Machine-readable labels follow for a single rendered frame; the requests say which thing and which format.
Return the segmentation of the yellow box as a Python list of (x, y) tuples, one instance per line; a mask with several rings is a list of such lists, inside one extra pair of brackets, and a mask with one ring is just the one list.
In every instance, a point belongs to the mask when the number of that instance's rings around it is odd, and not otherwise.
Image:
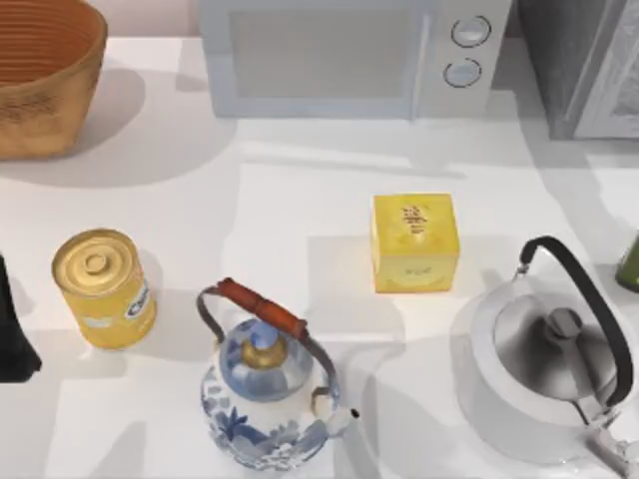
[(460, 254), (451, 195), (378, 195), (370, 219), (377, 293), (451, 289)]

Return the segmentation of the blue and white teapot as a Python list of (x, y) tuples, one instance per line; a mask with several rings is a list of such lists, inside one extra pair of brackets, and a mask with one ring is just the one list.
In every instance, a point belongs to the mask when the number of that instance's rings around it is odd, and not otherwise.
[(305, 320), (229, 277), (196, 305), (216, 340), (201, 405), (212, 440), (236, 462), (288, 472), (360, 418), (342, 402), (333, 361)]

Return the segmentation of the pale microwave oven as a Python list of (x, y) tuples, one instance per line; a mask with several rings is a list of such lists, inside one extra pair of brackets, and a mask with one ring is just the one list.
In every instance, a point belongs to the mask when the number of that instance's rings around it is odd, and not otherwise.
[[(483, 112), (512, 0), (199, 0), (213, 109), (222, 118), (468, 118)], [(451, 39), (483, 16), (489, 38)], [(480, 80), (455, 89), (448, 63)]]

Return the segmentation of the yellow can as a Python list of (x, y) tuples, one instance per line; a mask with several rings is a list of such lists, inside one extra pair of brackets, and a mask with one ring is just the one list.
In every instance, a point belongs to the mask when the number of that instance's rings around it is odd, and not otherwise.
[(59, 247), (51, 269), (81, 334), (92, 345), (126, 348), (153, 327), (156, 302), (127, 235), (111, 229), (78, 233)]

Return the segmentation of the microwave knob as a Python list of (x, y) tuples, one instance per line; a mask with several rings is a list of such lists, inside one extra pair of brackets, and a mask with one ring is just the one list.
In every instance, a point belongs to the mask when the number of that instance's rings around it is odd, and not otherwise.
[(448, 86), (455, 89), (465, 89), (480, 80), (482, 67), (476, 60), (464, 58), (448, 63), (442, 76)]
[(482, 45), (491, 34), (491, 24), (483, 16), (457, 20), (451, 29), (451, 39), (461, 48)]

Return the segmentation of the silver kettle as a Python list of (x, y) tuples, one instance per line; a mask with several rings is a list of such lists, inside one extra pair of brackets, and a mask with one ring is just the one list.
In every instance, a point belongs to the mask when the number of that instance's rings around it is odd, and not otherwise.
[(457, 397), (477, 435), (537, 465), (592, 457), (639, 479), (639, 440), (610, 428), (639, 394), (639, 340), (559, 239), (525, 243), (513, 279), (458, 337)]

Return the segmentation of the brown woven basket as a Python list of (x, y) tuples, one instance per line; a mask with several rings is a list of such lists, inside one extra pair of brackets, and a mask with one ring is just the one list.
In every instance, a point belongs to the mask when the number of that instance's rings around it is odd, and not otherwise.
[(86, 0), (0, 0), (0, 160), (74, 146), (107, 38), (106, 18)]

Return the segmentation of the green bottle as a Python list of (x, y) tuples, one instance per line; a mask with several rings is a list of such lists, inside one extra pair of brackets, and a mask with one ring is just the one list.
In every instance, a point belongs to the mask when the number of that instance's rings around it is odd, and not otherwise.
[(615, 279), (622, 287), (639, 293), (639, 234), (620, 259)]

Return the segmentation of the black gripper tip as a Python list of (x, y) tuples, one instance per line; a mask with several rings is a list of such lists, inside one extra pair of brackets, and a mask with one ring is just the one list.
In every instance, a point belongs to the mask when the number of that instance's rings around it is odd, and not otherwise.
[(0, 254), (0, 384), (27, 382), (42, 367), (15, 309), (4, 256)]

